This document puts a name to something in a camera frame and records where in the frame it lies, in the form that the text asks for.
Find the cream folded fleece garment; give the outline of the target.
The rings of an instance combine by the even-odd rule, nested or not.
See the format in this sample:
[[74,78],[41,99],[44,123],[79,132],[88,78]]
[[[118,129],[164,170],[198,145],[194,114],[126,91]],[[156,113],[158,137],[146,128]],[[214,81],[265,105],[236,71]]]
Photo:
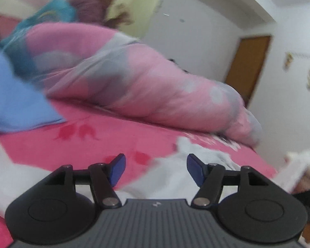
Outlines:
[[272,177],[272,181],[291,194],[310,190],[310,149],[300,153],[287,152],[284,166]]

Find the pink floral bed blanket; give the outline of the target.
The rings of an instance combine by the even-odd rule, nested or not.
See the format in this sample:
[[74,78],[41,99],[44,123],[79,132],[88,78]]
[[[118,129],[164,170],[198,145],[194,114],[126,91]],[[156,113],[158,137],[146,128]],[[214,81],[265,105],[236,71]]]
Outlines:
[[49,171],[65,164],[84,169],[97,162],[109,162],[122,153],[126,156],[126,170],[119,185],[125,185],[140,177],[155,158],[174,153],[179,137],[187,137],[205,148],[229,154],[238,165],[252,166],[266,177],[275,174],[274,167],[253,149],[236,142],[140,123],[83,105],[62,101],[54,101],[53,105],[65,118],[64,123],[0,134],[0,143],[14,162]]

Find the blue cloth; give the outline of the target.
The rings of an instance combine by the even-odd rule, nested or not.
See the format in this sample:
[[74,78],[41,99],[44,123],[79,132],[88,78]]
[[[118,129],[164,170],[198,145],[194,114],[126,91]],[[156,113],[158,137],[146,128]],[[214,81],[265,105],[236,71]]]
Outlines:
[[14,74],[10,60],[0,49],[0,133],[32,130],[63,122],[65,119],[43,93]]

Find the brown wooden door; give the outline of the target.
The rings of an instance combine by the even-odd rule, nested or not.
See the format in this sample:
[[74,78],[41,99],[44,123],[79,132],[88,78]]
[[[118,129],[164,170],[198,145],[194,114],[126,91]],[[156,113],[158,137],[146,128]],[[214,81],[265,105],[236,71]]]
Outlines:
[[261,75],[272,36],[248,36],[240,39],[224,82],[233,87],[249,105]]

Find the pink grey rolled duvet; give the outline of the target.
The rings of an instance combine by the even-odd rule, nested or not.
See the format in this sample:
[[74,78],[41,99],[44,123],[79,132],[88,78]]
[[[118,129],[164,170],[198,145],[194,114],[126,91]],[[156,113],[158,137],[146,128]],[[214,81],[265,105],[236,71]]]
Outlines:
[[261,125],[239,93],[186,73],[138,39],[101,26],[45,23],[26,33],[30,81],[56,99],[76,99],[149,123],[218,133],[250,147]]

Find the red pillow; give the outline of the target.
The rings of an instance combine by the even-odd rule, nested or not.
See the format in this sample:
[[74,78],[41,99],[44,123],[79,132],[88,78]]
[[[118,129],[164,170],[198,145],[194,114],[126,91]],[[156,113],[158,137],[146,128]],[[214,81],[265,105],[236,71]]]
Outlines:
[[0,41],[8,37],[21,21],[20,18],[0,14]]

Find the person in purple jacket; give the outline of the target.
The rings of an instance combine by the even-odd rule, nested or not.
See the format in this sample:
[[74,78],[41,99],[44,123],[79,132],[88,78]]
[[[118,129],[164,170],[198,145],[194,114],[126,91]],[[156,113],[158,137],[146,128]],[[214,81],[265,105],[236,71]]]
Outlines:
[[74,7],[76,17],[80,23],[106,26],[111,29],[119,25],[130,25],[132,20],[127,11],[121,11],[113,19],[106,17],[108,8],[114,0],[68,0],[69,4]]

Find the yellow green wardrobe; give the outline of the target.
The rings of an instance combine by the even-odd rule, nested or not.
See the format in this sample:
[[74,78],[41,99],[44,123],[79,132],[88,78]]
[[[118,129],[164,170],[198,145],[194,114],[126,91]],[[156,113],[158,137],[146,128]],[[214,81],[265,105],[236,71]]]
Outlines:
[[130,22],[117,29],[127,35],[141,39],[147,33],[154,14],[162,0],[115,0],[108,8],[106,19],[113,19],[122,12],[128,12]]

